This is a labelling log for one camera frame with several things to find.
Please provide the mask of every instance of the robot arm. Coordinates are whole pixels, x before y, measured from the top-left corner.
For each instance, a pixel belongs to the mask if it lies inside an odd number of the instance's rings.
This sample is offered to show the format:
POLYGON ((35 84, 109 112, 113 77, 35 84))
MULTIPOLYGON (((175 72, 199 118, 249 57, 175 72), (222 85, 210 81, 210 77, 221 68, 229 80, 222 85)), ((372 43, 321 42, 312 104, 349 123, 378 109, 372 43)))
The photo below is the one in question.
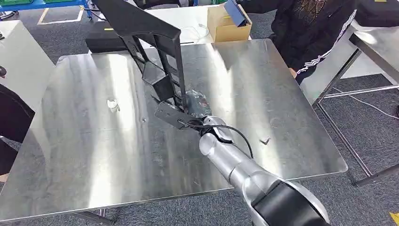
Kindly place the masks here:
MULTIPOLYGON (((224 125, 208 116, 203 125, 224 125)), ((257 226, 328 226, 321 202, 300 184, 266 171, 243 153, 226 128, 213 128, 202 135, 199 148, 242 195, 257 226)))

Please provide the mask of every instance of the stainless steel table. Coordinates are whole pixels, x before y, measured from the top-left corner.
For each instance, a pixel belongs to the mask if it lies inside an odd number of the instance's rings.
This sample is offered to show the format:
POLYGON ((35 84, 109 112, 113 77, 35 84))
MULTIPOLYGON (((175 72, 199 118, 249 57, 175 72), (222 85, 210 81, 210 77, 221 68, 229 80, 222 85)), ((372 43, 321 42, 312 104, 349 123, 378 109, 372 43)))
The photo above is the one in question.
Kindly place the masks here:
MULTIPOLYGON (((182 55, 187 88, 249 138, 265 169, 285 179, 347 170, 270 40, 182 46, 182 55)), ((83 212, 110 223, 86 211, 231 189, 195 131, 154 116, 151 93, 127 52, 60 59, 0 195, 0 221, 83 212)))
POLYGON ((334 94, 328 94, 333 89, 333 86, 337 81, 345 74, 350 66, 355 62, 359 55, 363 52, 371 60, 373 60, 381 69, 383 69, 389 76, 391 76, 396 82, 399 82, 399 27, 382 28, 370 31, 355 32, 349 40, 357 47, 350 58, 342 66, 340 71, 335 75, 329 85, 324 89, 319 98, 313 104, 314 107, 318 107, 324 116, 327 118, 332 128, 344 142, 345 146, 349 149, 356 161, 366 174, 366 178, 355 182, 357 186, 363 186, 379 180, 382 177, 392 175, 399 172, 399 163, 391 166, 387 169, 381 170, 375 174, 371 173, 362 159, 359 157, 357 152, 353 149, 350 142, 346 139, 334 120, 328 115, 326 110, 323 108, 321 102, 326 98, 352 96, 359 93, 375 92, 387 89, 398 89, 399 85, 390 85, 384 87, 377 87, 372 89, 354 90, 349 92, 338 92, 334 94))

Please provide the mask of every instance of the scratch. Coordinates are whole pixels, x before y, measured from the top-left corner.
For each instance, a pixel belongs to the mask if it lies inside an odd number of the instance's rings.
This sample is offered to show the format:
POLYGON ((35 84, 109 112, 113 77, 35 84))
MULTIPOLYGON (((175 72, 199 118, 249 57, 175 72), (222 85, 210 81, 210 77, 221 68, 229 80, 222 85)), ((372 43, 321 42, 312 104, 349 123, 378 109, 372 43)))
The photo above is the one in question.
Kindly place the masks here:
POLYGON ((263 140, 259 140, 259 141, 260 141, 262 144, 267 145, 267 144, 269 143, 270 140, 271 140, 271 138, 269 137, 269 138, 267 138, 266 141, 263 141, 263 140))
POLYGON ((275 125, 273 124, 273 122, 274 122, 275 120, 278 120, 278 118, 272 118, 272 119, 270 119, 270 125, 271 125, 273 128, 278 129, 278 127, 275 126, 275 125))

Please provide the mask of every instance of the black case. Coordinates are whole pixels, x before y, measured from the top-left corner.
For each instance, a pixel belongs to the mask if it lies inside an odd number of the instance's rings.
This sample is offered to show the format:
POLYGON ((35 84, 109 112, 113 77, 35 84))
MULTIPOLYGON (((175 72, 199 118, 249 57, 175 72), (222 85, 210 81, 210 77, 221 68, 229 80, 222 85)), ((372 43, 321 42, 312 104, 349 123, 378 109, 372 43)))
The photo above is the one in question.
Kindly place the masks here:
POLYGON ((122 39, 112 30, 110 24, 104 21, 94 23, 85 41, 92 53, 127 50, 122 39))
POLYGON ((399 26, 399 1, 360 0, 355 19, 363 27, 399 26))

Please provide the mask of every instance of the white stripe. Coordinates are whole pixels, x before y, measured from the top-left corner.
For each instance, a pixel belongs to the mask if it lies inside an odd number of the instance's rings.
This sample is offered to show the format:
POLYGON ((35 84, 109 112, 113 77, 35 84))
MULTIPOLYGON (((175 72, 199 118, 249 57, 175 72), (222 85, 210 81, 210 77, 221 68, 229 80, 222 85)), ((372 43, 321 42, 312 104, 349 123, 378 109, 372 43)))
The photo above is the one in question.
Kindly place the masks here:
MULTIPOLYGON (((343 24, 342 30, 341 30, 341 32, 339 33, 338 38, 335 40, 334 45, 335 45, 335 44, 338 42, 338 40, 342 37, 342 35, 343 35, 343 33, 345 32, 345 30, 346 30, 346 28, 348 27, 348 25, 350 25, 350 24, 352 23, 352 20, 354 19, 355 15, 356 15, 356 10, 352 13, 352 15, 349 17, 349 19, 343 24)), ((319 61, 321 58, 325 58, 325 57, 331 52, 331 50, 332 50, 332 48, 331 48, 329 51, 327 51, 327 53, 323 54, 322 56, 318 56, 317 59, 311 60, 311 62, 319 61)))
POLYGON ((341 29, 341 32, 339 33, 337 39, 335 40, 335 42, 334 42, 332 48, 331 48, 329 51, 327 51, 325 54, 323 54, 323 55, 321 55, 321 56, 318 56, 316 59, 313 59, 313 60, 311 60, 310 62, 306 62, 306 63, 304 64, 305 67, 302 68, 302 69, 300 69, 300 70, 298 70, 298 71, 296 72, 296 74, 299 74, 299 73, 301 73, 301 72, 304 72, 304 71, 308 70, 309 67, 318 64, 318 63, 320 62, 321 59, 326 58, 326 56, 332 51, 332 49, 333 49, 333 47, 335 46, 335 44, 336 44, 336 43, 339 41, 339 39, 342 37, 342 35, 343 35, 343 33, 345 32, 346 28, 352 23, 352 20, 355 18, 355 15, 356 15, 356 9, 355 9, 355 11, 352 13, 352 15, 349 17, 349 19, 343 24, 342 29, 341 29))

